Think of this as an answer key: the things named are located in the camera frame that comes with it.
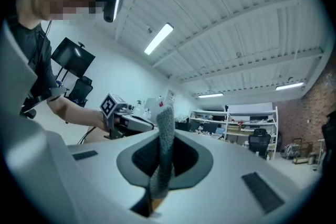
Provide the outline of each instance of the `hand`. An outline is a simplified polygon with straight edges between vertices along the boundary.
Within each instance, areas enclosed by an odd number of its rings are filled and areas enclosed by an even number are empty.
[[[99,129],[103,130],[104,132],[107,132],[107,133],[110,132],[109,128],[106,125],[106,121],[105,121],[104,115],[100,111],[99,111],[97,123],[95,124],[95,126],[98,127]]]
[[[97,126],[99,129],[109,133],[110,132],[110,129],[107,127],[106,125],[106,121],[105,121],[105,118],[103,116],[103,113],[99,113],[99,117],[98,117],[98,121],[97,121]],[[118,116],[115,116],[114,117],[114,124],[118,124],[120,122],[120,118]]]

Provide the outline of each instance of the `white shelving unit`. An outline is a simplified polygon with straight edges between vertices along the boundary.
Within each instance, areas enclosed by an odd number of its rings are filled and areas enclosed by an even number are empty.
[[[273,122],[257,122],[257,123],[249,123],[249,122],[244,122],[241,125],[245,126],[265,126],[267,129],[268,133],[271,135],[271,141],[270,144],[274,144],[274,149],[271,149],[273,151],[272,159],[274,159],[275,152],[276,152],[276,145],[278,143],[278,132],[279,132],[279,116],[278,116],[278,107],[275,107],[275,110],[271,111],[256,111],[256,112],[230,112],[230,108],[227,112],[224,111],[204,111],[204,110],[195,110],[192,111],[192,117],[190,118],[191,120],[194,121],[200,121],[200,122],[209,122],[209,123],[217,123],[221,124],[222,127],[224,128],[224,140],[227,140],[228,135],[236,135],[236,136],[243,136],[243,137],[248,137],[249,134],[252,134],[254,129],[241,129],[239,132],[232,132],[228,131],[230,125],[239,125],[238,122],[231,122],[230,119],[234,118],[239,118],[240,116],[271,116],[273,115]],[[224,121],[213,121],[213,120],[206,120],[206,119],[200,119],[196,118],[196,115],[212,115],[212,116],[226,116],[226,120]]]

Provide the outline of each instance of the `white ceiling panel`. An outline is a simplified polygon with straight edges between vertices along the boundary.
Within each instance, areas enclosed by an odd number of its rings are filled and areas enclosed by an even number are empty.
[[[194,96],[308,83],[334,36],[319,0],[132,0],[120,14],[98,26]],[[174,30],[146,55],[166,23]]]

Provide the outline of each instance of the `white wall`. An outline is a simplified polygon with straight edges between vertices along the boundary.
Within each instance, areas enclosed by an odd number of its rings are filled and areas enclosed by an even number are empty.
[[[47,24],[47,22],[42,23],[44,30]],[[195,100],[179,85],[154,70],[132,52],[117,45],[105,32],[90,23],[69,25],[65,22],[53,21],[48,34],[52,52],[65,37],[75,43],[82,42],[85,50],[96,57],[85,73],[85,76],[92,79],[93,86],[93,90],[87,96],[86,107],[99,109],[102,100],[109,92],[119,95],[127,103],[136,105],[137,100],[145,101],[147,98],[155,98],[159,95],[165,97],[170,89],[176,93],[174,103],[176,116],[189,114],[190,110],[197,108]],[[51,65],[56,75],[60,66],[53,60]],[[58,80],[62,79],[64,73],[63,70]],[[76,80],[77,77],[68,73],[64,85],[71,91]],[[58,132],[63,137],[68,135],[72,137],[65,139],[68,144],[78,140],[77,138],[87,130],[87,127],[65,124],[50,113],[45,103],[37,106],[36,110],[36,121],[45,129]]]
[[[123,53],[111,38],[95,27],[86,24],[70,26],[54,21],[48,34],[52,52],[65,37],[75,43],[82,42],[85,50],[96,57],[85,73],[85,76],[92,79],[93,86],[92,92],[87,97],[86,107],[98,109],[109,92],[135,105],[137,100],[156,97],[164,91],[167,83],[165,77],[135,62]],[[51,64],[54,74],[57,74],[60,66],[53,60]],[[69,73],[64,85],[71,90],[76,80],[77,77]]]
[[[186,91],[178,84],[169,81],[164,90],[163,97],[166,97],[168,91],[171,90],[176,94],[174,102],[174,114],[175,116],[190,115],[192,110],[199,109],[196,104],[196,100],[186,93]]]

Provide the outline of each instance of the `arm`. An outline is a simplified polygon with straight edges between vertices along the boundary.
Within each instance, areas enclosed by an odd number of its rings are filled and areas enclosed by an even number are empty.
[[[105,125],[103,114],[98,110],[82,108],[63,96],[53,101],[47,101],[47,104],[53,113],[62,120],[73,124],[95,126],[103,131],[109,131]]]

